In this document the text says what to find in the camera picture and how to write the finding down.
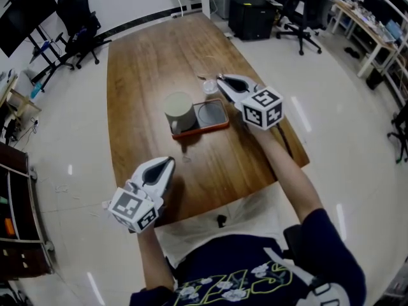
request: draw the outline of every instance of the navy blue t-shirt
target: navy blue t-shirt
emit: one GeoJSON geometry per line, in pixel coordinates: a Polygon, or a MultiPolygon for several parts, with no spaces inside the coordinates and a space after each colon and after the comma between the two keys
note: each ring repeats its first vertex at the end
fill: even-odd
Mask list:
{"type": "MultiPolygon", "coordinates": [[[[175,292],[159,287],[134,293],[130,306],[296,305],[306,298],[309,288],[288,268],[272,261],[265,247],[282,257],[271,238],[215,238],[178,266],[175,292]]],[[[302,224],[302,256],[315,274],[345,289],[351,306],[363,305],[364,274],[323,209],[313,211],[302,224]]]]}

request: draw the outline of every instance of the black and white cube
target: black and white cube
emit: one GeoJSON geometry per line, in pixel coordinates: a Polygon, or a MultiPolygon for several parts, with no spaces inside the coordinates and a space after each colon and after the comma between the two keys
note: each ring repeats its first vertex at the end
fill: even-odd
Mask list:
{"type": "Polygon", "coordinates": [[[245,122],[266,130],[283,119],[283,97],[268,86],[241,101],[245,122]]]}
{"type": "Polygon", "coordinates": [[[108,210],[119,223],[141,233],[157,219],[153,201],[146,199],[146,194],[138,196],[122,188],[116,190],[108,210]]]}

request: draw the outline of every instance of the white flower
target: white flower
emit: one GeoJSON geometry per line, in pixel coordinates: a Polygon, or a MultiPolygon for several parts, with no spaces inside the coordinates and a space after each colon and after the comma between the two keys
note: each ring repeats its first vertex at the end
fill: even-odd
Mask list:
{"type": "Polygon", "coordinates": [[[247,293],[241,289],[230,290],[226,293],[222,294],[222,297],[227,299],[229,302],[239,302],[242,298],[244,298],[247,293]]]}
{"type": "Polygon", "coordinates": [[[202,279],[202,280],[200,281],[201,284],[207,284],[207,283],[210,283],[210,282],[212,282],[212,279],[211,279],[211,278],[202,279]]]}
{"type": "Polygon", "coordinates": [[[198,293],[192,293],[191,295],[189,295],[189,299],[196,299],[198,298],[198,293]]]}
{"type": "Polygon", "coordinates": [[[256,276],[257,278],[263,278],[265,275],[266,275],[266,272],[258,272],[258,273],[255,273],[255,276],[256,276]]]}
{"type": "Polygon", "coordinates": [[[180,296],[187,296],[187,295],[191,295],[193,293],[196,292],[196,289],[194,287],[184,287],[181,291],[180,291],[180,296]]]}
{"type": "Polygon", "coordinates": [[[267,269],[268,269],[268,265],[265,263],[253,269],[251,273],[261,273],[261,272],[265,272],[267,269]]]}
{"type": "Polygon", "coordinates": [[[230,287],[232,287],[232,282],[229,282],[229,281],[221,281],[217,283],[217,288],[221,290],[227,290],[230,287]]]}

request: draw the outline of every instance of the shirt sleeve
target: shirt sleeve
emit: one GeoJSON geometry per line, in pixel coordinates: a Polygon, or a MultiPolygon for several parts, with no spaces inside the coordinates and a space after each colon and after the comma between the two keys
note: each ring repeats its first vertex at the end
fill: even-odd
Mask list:
{"type": "Polygon", "coordinates": [[[364,273],[323,209],[310,213],[302,224],[302,258],[311,264],[315,273],[340,284],[351,306],[364,304],[364,273]]]}
{"type": "Polygon", "coordinates": [[[173,292],[166,287],[157,287],[151,290],[132,294],[129,306],[155,306],[165,304],[173,292]]]}

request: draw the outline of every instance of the black monitor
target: black monitor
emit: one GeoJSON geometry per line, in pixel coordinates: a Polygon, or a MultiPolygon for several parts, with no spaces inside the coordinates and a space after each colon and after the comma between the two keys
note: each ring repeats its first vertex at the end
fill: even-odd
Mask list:
{"type": "Polygon", "coordinates": [[[55,0],[14,0],[0,18],[0,48],[9,57],[57,8],[55,0]]]}
{"type": "Polygon", "coordinates": [[[364,0],[363,7],[374,15],[375,19],[386,25],[392,18],[392,7],[383,0],[364,0]]]}

